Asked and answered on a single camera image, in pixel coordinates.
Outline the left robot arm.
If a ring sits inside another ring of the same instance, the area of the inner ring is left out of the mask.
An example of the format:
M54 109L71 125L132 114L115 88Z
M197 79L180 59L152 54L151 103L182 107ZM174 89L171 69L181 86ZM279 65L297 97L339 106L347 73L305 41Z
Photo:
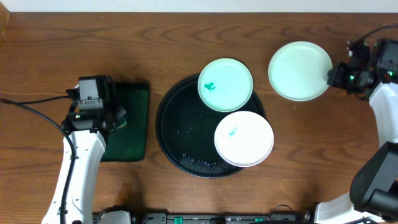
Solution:
M72 103L62 121L63 159L52 203L43 223L91 223L93 196L109 135L125 126L116 85L107 75L81 77L70 89Z

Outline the green scouring sponge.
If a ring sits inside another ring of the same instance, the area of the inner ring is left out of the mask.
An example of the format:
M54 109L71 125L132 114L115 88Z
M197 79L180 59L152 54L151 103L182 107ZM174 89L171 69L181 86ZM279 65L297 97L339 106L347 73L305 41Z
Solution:
M127 121L126 121L126 119L125 119L125 117L122 117L121 119L116 119L115 120L115 127L116 127L116 129L119 129L119 128L123 128L126 124L127 124Z

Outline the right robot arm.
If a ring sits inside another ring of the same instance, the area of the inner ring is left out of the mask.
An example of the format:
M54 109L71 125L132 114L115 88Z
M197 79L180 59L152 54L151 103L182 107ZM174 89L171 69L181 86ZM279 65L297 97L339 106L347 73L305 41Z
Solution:
M320 202L305 220L313 223L397 221L397 41L364 39L349 43L349 63L328 72L327 84L369 102L374 112L379 150L355 175L350 190Z

